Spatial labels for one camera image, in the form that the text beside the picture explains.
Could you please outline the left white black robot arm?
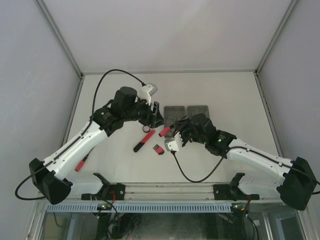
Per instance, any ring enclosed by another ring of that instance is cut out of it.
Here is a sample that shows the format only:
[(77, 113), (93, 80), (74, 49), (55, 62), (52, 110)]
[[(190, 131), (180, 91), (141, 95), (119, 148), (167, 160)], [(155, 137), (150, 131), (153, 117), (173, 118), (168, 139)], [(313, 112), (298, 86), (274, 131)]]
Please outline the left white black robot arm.
[(37, 158), (29, 163), (32, 182), (43, 196), (56, 205), (69, 195), (93, 195), (98, 200), (109, 196), (109, 182), (100, 174), (89, 177), (68, 178), (68, 174), (100, 142), (121, 129), (125, 122), (138, 121), (151, 129), (163, 125), (157, 101), (152, 95), (157, 91), (155, 84), (148, 83), (139, 90), (123, 86), (114, 98), (95, 110), (90, 120), (71, 140), (43, 160)]

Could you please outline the grey plastic tool case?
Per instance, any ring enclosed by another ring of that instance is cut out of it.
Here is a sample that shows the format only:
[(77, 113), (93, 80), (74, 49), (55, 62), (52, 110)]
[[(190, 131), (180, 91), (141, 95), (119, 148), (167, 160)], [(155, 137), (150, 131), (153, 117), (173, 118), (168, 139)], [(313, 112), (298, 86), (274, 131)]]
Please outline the grey plastic tool case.
[(185, 106), (165, 106), (164, 113), (164, 127), (167, 128), (176, 121), (191, 118), (196, 114), (205, 114), (210, 118), (209, 107), (207, 105), (189, 105)]

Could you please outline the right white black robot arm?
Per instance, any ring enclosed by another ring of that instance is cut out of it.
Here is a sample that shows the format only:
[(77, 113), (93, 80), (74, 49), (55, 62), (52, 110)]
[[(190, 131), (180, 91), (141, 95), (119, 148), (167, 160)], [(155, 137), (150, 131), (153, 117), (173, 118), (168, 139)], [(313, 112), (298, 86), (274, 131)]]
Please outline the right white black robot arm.
[(177, 120), (173, 125), (174, 141), (168, 144), (171, 152), (178, 152), (187, 143), (199, 143), (212, 155), (257, 170), (256, 176), (240, 172), (233, 177), (229, 192), (234, 199), (252, 195), (280, 199), (287, 206), (303, 211), (316, 194), (314, 190), (319, 182), (304, 158), (292, 160), (252, 147), (235, 135), (216, 129), (203, 113)]

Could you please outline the red hex key set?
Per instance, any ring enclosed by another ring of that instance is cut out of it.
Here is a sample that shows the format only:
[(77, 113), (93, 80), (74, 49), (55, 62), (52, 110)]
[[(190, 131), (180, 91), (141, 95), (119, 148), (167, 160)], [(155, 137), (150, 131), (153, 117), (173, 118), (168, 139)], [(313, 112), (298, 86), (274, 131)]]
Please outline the red hex key set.
[(152, 148), (158, 155), (163, 155), (165, 150), (158, 144), (154, 145)]

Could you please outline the short red black screwdriver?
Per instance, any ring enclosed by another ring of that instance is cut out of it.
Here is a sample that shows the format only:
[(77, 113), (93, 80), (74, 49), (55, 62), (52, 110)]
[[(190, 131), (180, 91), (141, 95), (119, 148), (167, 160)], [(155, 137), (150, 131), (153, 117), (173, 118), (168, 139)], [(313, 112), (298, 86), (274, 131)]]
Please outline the short red black screwdriver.
[(165, 127), (162, 131), (159, 132), (160, 137), (164, 137), (172, 132), (172, 129), (175, 127), (174, 124), (169, 125), (168, 127)]

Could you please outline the long red black screwdriver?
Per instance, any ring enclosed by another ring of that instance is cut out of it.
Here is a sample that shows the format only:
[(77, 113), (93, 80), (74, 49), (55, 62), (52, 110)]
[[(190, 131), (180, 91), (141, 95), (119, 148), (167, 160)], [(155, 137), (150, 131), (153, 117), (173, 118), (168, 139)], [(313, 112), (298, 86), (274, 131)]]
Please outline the long red black screwdriver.
[(90, 153), (92, 152), (92, 150), (93, 150), (93, 149), (91, 149), (91, 150), (86, 154), (86, 156), (77, 164), (77, 166), (76, 166), (75, 169), (74, 169), (76, 172), (79, 172), (79, 171), (82, 169), (82, 167), (84, 166), (84, 164), (85, 164), (86, 160), (88, 159), (88, 157), (89, 157)]

